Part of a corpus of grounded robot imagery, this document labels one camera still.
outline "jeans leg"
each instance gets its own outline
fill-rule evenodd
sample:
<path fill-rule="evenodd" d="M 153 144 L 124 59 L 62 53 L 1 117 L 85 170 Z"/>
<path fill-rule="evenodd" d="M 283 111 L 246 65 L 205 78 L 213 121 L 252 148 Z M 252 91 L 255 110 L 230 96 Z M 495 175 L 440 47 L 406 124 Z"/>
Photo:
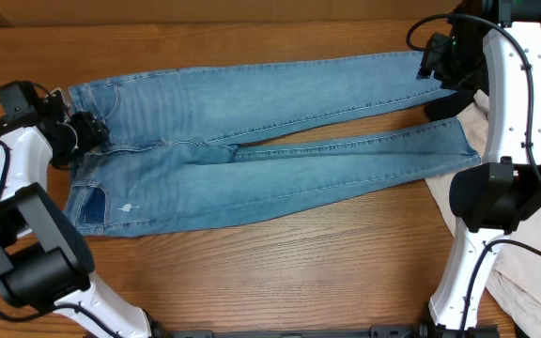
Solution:
<path fill-rule="evenodd" d="M 102 207 L 94 207 L 92 214 L 87 203 L 75 225 L 84 234 L 141 236 L 264 221 L 480 159 L 458 121 L 448 119 L 303 145 L 180 144 L 98 161 L 107 166 L 86 184 L 102 191 L 83 200 L 100 198 L 109 212 L 98 215 Z M 105 216 L 105 223 L 92 222 L 94 216 Z"/>
<path fill-rule="evenodd" d="M 416 80 L 422 54 L 151 71 L 70 89 L 77 110 L 110 129 L 111 146 L 258 142 L 451 94 Z"/>

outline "wood grain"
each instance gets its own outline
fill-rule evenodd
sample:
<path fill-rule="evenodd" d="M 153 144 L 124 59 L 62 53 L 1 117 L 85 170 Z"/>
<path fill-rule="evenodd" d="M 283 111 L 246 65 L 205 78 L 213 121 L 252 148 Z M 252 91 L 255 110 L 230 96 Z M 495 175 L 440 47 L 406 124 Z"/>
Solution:
<path fill-rule="evenodd" d="M 66 87 L 148 69 L 404 51 L 412 23 L 0 29 L 0 85 L 28 79 Z M 417 39 L 443 27 L 423 27 Z M 424 122 L 422 110 L 414 108 L 272 142 L 392 131 Z M 50 172 L 49 192 L 61 207 L 68 186 L 68 173 Z M 167 328 L 232 331 L 360 329 L 413 322 L 437 288 L 452 237 L 419 181 L 264 223 L 88 242 L 99 275 Z M 499 324 L 502 337 L 514 336 L 512 321 L 488 294 L 479 318 L 483 324 Z M 54 315 L 32 323 L 0 321 L 0 337 L 82 333 Z"/>
<path fill-rule="evenodd" d="M 461 0 L 0 0 L 0 26 L 420 20 Z"/>

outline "wooden table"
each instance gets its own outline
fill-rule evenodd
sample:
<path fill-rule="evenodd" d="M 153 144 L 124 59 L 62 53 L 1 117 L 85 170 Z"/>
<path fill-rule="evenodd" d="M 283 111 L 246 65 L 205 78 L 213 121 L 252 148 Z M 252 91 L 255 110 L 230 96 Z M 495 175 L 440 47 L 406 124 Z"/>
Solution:
<path fill-rule="evenodd" d="M 404 36 L 413 23 L 0 29 L 0 85 L 31 80 L 67 87 L 149 69 L 404 51 Z M 437 29 L 447 26 L 429 24 L 415 40 L 422 43 Z M 415 108 L 272 142 L 392 131 L 425 122 L 422 110 Z M 68 173 L 50 171 L 48 190 L 63 207 Z M 99 275 L 168 329 L 318 330 L 414 322 L 438 286 L 452 236 L 427 186 L 418 181 L 247 226 L 88 242 Z M 513 322 L 488 293 L 479 321 L 499 324 L 502 337 L 514 336 Z M 0 321 L 0 337 L 82 333 L 56 315 L 25 324 Z"/>

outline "jeans seam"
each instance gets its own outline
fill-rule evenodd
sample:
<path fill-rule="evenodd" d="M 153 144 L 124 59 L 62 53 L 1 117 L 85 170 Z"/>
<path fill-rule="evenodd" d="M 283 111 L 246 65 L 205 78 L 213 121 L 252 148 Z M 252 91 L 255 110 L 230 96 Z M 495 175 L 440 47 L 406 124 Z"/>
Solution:
<path fill-rule="evenodd" d="M 368 55 L 354 55 L 354 56 L 345 56 L 345 57 L 338 57 L 333 59 L 325 59 L 325 60 L 308 60 L 308 61 L 296 61 L 296 62 L 273 62 L 273 63 L 263 63 L 263 64 L 253 64 L 253 65 L 238 65 L 238 66 L 228 66 L 228 67 L 190 67 L 185 69 L 167 69 L 167 70 L 153 70 L 153 71 L 144 71 L 141 73 L 136 74 L 147 74 L 147 75 L 125 75 L 125 76 L 136 76 L 134 79 L 124 80 L 124 81 L 112 81 L 113 78 L 108 78 L 105 80 L 105 83 L 101 84 L 85 84 L 88 85 L 91 88 L 97 88 L 101 86 L 107 86 L 107 85 L 118 85 L 118 84 L 125 84 L 129 82 L 144 80 L 156 76 L 163 76 L 163 75 L 173 75 L 178 73 L 189 73 L 189 72 L 222 72 L 222 71 L 228 71 L 228 70 L 250 70 L 250 69 L 256 69 L 256 68 L 280 68 L 280 67 L 295 67 L 295 66 L 311 66 L 311 65 L 318 65 L 323 63 L 337 63 L 337 62 L 343 62 L 343 61 L 349 61 L 357 58 L 378 58 L 378 57 L 386 57 L 386 56 L 399 56 L 399 55 L 408 55 L 408 54 L 416 54 L 417 52 L 414 51 L 405 51 L 405 52 L 387 52 L 387 53 L 379 53 L 379 54 L 368 54 Z"/>
<path fill-rule="evenodd" d="M 70 87 L 68 89 L 68 92 L 70 94 L 70 102 L 72 102 L 73 110 L 75 112 L 84 111 L 83 108 L 83 101 L 82 101 L 82 95 L 79 93 L 79 86 L 76 87 Z"/>
<path fill-rule="evenodd" d="M 95 99 L 93 98 L 93 94 L 91 93 L 91 88 L 89 88 L 86 84 L 83 85 L 83 88 L 85 89 L 87 98 L 91 101 L 91 106 L 95 110 L 93 112 L 96 116 L 100 116 L 100 112 L 98 111 L 98 107 L 95 105 Z"/>
<path fill-rule="evenodd" d="M 417 129 L 417 130 L 402 131 L 402 132 L 397 132 L 397 133 L 393 133 L 393 134 L 386 135 L 386 136 L 373 137 L 373 138 L 364 139 L 364 140 L 358 140 L 358 141 L 352 141 L 352 142 L 344 142 L 344 143 L 340 143 L 340 144 L 331 144 L 331 145 L 326 145 L 326 146 L 308 146 L 308 147 L 300 147 L 300 148 L 284 148 L 284 149 L 269 149 L 269 150 L 260 150 L 260 151 L 240 152 L 240 153 L 237 153 L 235 155 L 235 157 L 240 158 L 240 157 L 246 157 L 245 155 L 259 154 L 259 153 L 263 153 L 265 155 L 273 155 L 274 153 L 279 153 L 279 152 L 283 152 L 283 151 L 287 151 L 290 154 L 292 154 L 292 153 L 296 153 L 296 152 L 299 153 L 299 152 L 309 150 L 309 149 L 318 149 L 319 151 L 322 151 L 323 149 L 328 149 L 328 148 L 331 148 L 333 146 L 338 146 L 338 147 L 340 147 L 340 146 L 348 147 L 348 145 L 354 145 L 354 146 L 351 146 L 351 147 L 365 146 L 365 144 L 368 144 L 369 142 L 374 142 L 374 141 L 382 140 L 382 139 L 400 138 L 400 137 L 402 137 L 404 135 L 407 135 L 407 134 L 410 134 L 412 132 L 427 131 L 427 130 L 430 130 L 430 129 L 436 128 L 436 127 L 448 128 L 448 127 L 450 127 L 450 125 L 453 125 L 453 124 L 454 124 L 453 121 L 447 121 L 447 122 L 442 121 L 441 123 L 436 123 L 436 124 L 426 126 L 424 128 L 420 128 L 420 129 Z"/>
<path fill-rule="evenodd" d="M 435 92 L 440 91 L 440 90 L 441 90 L 441 88 L 435 88 L 435 89 L 431 89 L 431 90 L 429 90 L 429 91 L 427 91 L 427 92 L 425 92 L 423 94 L 417 94 L 417 95 L 414 95 L 414 96 L 411 96 L 411 97 L 408 97 L 408 98 L 405 98 L 405 99 L 392 100 L 390 102 L 385 102 L 385 103 L 380 103 L 380 104 L 373 104 L 373 105 L 368 105 L 367 104 L 367 105 L 365 105 L 363 107 L 358 107 L 358 108 L 347 108 L 347 109 L 339 110 L 339 111 L 336 111 L 336 112 L 333 112 L 333 113 L 328 113 L 328 114 L 321 115 L 321 116 L 306 117 L 306 118 L 303 118 L 303 119 L 298 120 L 298 121 L 288 121 L 288 122 L 283 122 L 283 123 L 279 123 L 279 124 L 274 124 L 274 125 L 268 126 L 268 127 L 262 127 L 262 128 L 259 128 L 259 129 L 255 129 L 253 131 L 237 132 L 237 133 L 234 133 L 233 135 L 230 135 L 230 136 L 212 138 L 212 139 L 208 139 L 206 142 L 211 144 L 211 143 L 214 143 L 214 142 L 220 142 L 220 141 L 223 141 L 223 140 L 227 140 L 227 139 L 231 139 L 231 138 L 235 138 L 235 137 L 240 137 L 240 136 L 251 134 L 251 133 L 257 133 L 257 132 L 261 132 L 261 131 L 269 131 L 269 130 L 276 129 L 276 128 L 282 128 L 282 127 L 285 127 L 285 126 L 290 126 L 290 125 L 295 125 L 295 124 L 299 124 L 299 123 L 303 123 L 303 122 L 313 121 L 313 120 L 316 120 L 316 119 L 321 119 L 321 118 L 332 117 L 332 116 L 341 115 L 341 114 L 352 113 L 352 112 L 360 111 L 362 109 L 369 109 L 369 108 L 387 106 L 387 105 L 403 102 L 403 101 L 406 101 L 406 100 L 417 99 L 417 98 L 420 98 L 422 96 L 429 95 L 429 94 L 435 93 Z"/>
<path fill-rule="evenodd" d="M 90 175 L 89 175 L 89 177 L 88 177 L 88 179 L 86 181 L 88 181 L 88 182 L 93 181 L 93 176 L 95 175 L 95 173 L 96 173 L 97 169 L 99 168 L 99 166 L 100 166 L 100 161 L 97 161 L 96 164 L 93 166 L 93 169 L 91 170 L 91 173 L 90 173 Z M 76 208 L 76 215 L 74 216 L 74 226 L 76 226 L 77 228 L 79 227 L 78 226 L 78 224 L 79 224 L 78 221 L 79 221 L 80 216 L 81 216 L 81 210 L 83 210 L 83 207 L 84 207 L 83 202 L 85 201 L 86 193 L 87 193 L 88 189 L 89 189 L 89 184 L 87 184 L 86 186 L 83 186 L 83 191 L 81 193 L 81 198 L 80 198 L 79 204 L 78 204 L 78 206 Z M 103 219 L 103 224 L 106 224 L 105 216 L 104 216 L 104 219 Z"/>
<path fill-rule="evenodd" d="M 478 159 L 478 158 L 479 158 L 479 156 L 475 153 L 471 157 L 468 157 L 468 158 L 466 158 L 464 160 L 449 162 L 449 163 L 446 163 L 446 164 L 443 164 L 443 165 L 440 165 L 440 166 L 437 166 L 437 167 L 432 167 L 431 169 L 441 169 L 443 167 L 454 166 L 454 165 L 460 164 L 462 162 L 472 161 L 472 160 L 475 160 L 475 159 Z M 390 176 L 390 177 L 364 179 L 364 180 L 340 183 L 340 184 L 332 185 L 332 186 L 329 186 L 329 187 L 315 188 L 315 189 L 308 190 L 308 191 L 305 191 L 305 192 L 293 192 L 293 193 L 284 194 L 284 195 L 280 195 L 280 196 L 273 196 L 273 197 L 268 197 L 268 198 L 263 198 L 263 199 L 246 201 L 246 202 L 241 202 L 241 203 L 230 205 L 230 206 L 223 206 L 223 207 L 217 207 L 217 208 L 211 209 L 211 210 L 204 210 L 204 211 L 194 213 L 194 214 L 179 215 L 179 216 L 174 216 L 174 217 L 169 217 L 169 218 L 159 219 L 159 220 L 157 220 L 157 219 L 149 219 L 149 220 L 138 220 L 138 221 L 122 222 L 122 223 L 105 223 L 103 225 L 77 226 L 77 228 L 79 228 L 79 229 L 91 229 L 91 228 L 98 228 L 98 227 L 103 227 L 103 226 L 105 226 L 105 227 L 113 227 L 113 226 L 122 226 L 122 225 L 126 225 L 126 224 L 131 224 L 131 223 L 163 222 L 163 221 L 168 221 L 168 220 L 173 220 L 173 219 L 190 218 L 190 217 L 194 217 L 194 216 L 198 216 L 198 215 L 202 215 L 202 214 L 206 214 L 206 213 L 216 212 L 218 210 L 222 210 L 222 209 L 226 209 L 226 208 L 242 207 L 242 206 L 247 206 L 247 205 L 251 205 L 251 204 L 267 202 L 267 201 L 270 201 L 270 200 L 273 200 L 273 199 L 288 198 L 288 197 L 301 195 L 301 194 L 305 194 L 305 193 L 309 193 L 309 192 L 319 192 L 319 191 L 323 191 L 323 190 L 339 188 L 339 187 L 353 185 L 353 184 L 361 184 L 361 183 L 382 181 L 382 180 L 385 180 L 385 179 L 391 179 L 391 178 L 397 178 L 397 177 L 406 177 L 406 176 L 409 176 L 409 175 L 412 175 L 412 173 L 406 173 L 406 174 L 403 174 L 403 175 L 394 175 L 394 176 Z"/>
<path fill-rule="evenodd" d="M 108 115 L 106 117 L 102 118 L 104 123 L 105 123 L 105 121 L 112 118 L 115 115 L 115 112 L 120 108 L 122 98 L 120 96 L 120 86 L 119 85 L 116 85 L 116 84 L 114 85 L 114 93 L 116 94 L 116 101 L 114 102 L 114 107 L 112 107 L 112 110 L 110 110 L 110 113 L 108 113 Z"/>
<path fill-rule="evenodd" d="M 199 147 L 209 146 L 209 144 L 207 144 L 206 142 L 196 142 L 196 141 L 175 141 L 175 142 L 168 143 L 166 142 L 166 140 L 161 139 L 158 142 L 160 143 L 155 146 L 147 146 L 143 148 L 130 148 L 130 147 L 117 148 L 117 149 L 107 150 L 105 152 L 100 152 L 100 153 L 89 153 L 89 156 L 101 156 L 101 157 L 111 156 L 119 152 L 140 153 L 140 152 L 144 152 L 144 151 L 148 151 L 152 149 L 157 149 L 160 147 L 174 146 L 174 145 L 194 145 L 194 146 L 199 146 Z M 231 146 L 219 146 L 219 147 L 229 152 L 235 152 L 235 149 L 232 148 Z"/>

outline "blue jeans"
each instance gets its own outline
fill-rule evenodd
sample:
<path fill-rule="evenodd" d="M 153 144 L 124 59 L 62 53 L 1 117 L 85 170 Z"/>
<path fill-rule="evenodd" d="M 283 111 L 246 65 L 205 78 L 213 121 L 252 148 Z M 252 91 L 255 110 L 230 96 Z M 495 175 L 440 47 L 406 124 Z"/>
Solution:
<path fill-rule="evenodd" d="M 108 144 L 75 163 L 65 213 L 134 237 L 268 220 L 479 163 L 456 119 L 292 146 L 242 146 L 449 95 L 418 53 L 192 68 L 70 89 Z"/>

